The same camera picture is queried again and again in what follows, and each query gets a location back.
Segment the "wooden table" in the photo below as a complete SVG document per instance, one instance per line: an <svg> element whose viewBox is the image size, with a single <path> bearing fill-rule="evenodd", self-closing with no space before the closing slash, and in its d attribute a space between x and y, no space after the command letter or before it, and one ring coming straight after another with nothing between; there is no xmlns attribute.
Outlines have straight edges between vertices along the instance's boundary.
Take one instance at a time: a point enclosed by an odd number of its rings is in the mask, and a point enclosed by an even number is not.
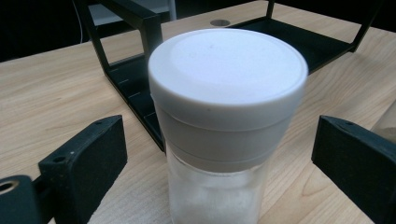
<svg viewBox="0 0 396 224"><path fill-rule="evenodd" d="M265 1L163 24L164 39L265 13ZM359 25L276 5L274 19L350 42ZM110 61L142 52L138 32L103 40ZM371 223L310 160L319 115L370 129L396 97L396 34L370 28L355 53L312 74L271 159L260 223ZM37 163L91 122L122 114L129 160L91 223L170 223L166 159L106 79L91 43L0 63L0 178Z"/></svg>

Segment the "jar lid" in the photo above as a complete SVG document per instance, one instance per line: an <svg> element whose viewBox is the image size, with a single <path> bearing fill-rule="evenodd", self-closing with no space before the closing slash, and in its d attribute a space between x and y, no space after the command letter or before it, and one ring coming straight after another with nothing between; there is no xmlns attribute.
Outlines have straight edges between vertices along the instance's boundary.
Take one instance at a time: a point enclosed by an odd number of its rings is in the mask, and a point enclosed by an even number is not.
<svg viewBox="0 0 396 224"><path fill-rule="evenodd" d="M246 131L293 113L307 65L272 36L217 28L163 42L148 72L154 102L173 118L202 129Z"/></svg>

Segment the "jar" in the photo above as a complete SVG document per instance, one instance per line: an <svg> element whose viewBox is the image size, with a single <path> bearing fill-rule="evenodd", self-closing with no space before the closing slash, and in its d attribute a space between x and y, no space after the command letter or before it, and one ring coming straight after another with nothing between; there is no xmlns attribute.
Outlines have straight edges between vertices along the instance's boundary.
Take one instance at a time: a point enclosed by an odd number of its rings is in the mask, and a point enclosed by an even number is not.
<svg viewBox="0 0 396 224"><path fill-rule="evenodd" d="M257 223L267 161L304 95L285 42L218 28L163 42L148 61L174 223Z"/></svg>

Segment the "black rack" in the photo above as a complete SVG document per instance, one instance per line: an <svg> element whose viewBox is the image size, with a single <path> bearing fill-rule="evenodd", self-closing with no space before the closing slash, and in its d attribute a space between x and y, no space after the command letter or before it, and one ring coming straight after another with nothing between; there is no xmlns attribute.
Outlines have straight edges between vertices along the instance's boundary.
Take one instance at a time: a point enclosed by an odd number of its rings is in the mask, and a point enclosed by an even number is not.
<svg viewBox="0 0 396 224"><path fill-rule="evenodd" d="M140 31L144 54L109 64L86 0L78 1L80 17L91 37L106 76L134 111L160 149L164 151L160 126L149 93L147 70L149 55L163 42L160 17L129 0L98 0L98 2ZM309 74L312 74L327 63L347 52L354 52L358 48L383 2L384 0L377 0L372 3L373 6L366 15L352 43L272 19L275 0L269 0L265 16L230 27L268 34L289 43L304 56L308 64Z"/></svg>

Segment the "clear glass jar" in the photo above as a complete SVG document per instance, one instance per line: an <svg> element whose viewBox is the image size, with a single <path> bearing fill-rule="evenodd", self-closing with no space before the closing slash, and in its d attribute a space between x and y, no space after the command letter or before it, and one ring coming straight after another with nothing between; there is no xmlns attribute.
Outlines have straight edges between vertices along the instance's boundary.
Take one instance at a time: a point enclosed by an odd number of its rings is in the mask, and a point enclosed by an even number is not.
<svg viewBox="0 0 396 224"><path fill-rule="evenodd" d="M245 171L213 173L188 165L169 146L166 152L174 224L258 222L268 162Z"/></svg>

